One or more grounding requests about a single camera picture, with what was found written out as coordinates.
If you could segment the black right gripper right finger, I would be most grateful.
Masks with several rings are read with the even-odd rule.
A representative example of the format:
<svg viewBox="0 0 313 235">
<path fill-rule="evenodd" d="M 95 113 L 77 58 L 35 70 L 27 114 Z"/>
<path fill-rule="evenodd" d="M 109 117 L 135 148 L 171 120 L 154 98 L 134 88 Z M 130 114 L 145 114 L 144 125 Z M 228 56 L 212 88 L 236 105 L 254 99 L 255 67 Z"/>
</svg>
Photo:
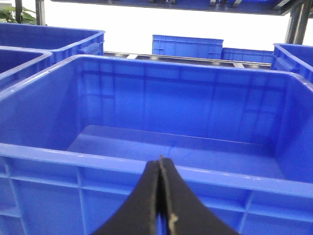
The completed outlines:
<svg viewBox="0 0 313 235">
<path fill-rule="evenodd" d="M 164 235 L 237 235 L 194 194 L 173 161 L 160 156 L 158 205 Z"/>
</svg>

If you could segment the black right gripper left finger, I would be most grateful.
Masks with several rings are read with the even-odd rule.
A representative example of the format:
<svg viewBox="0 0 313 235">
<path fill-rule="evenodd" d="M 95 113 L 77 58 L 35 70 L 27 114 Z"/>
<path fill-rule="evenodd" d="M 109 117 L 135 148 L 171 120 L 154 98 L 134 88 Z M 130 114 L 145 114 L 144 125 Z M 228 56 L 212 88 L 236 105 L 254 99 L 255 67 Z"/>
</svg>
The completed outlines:
<svg viewBox="0 0 313 235">
<path fill-rule="evenodd" d="M 158 161 L 146 163 L 144 171 L 122 206 L 95 235 L 154 235 L 156 234 Z"/>
</svg>

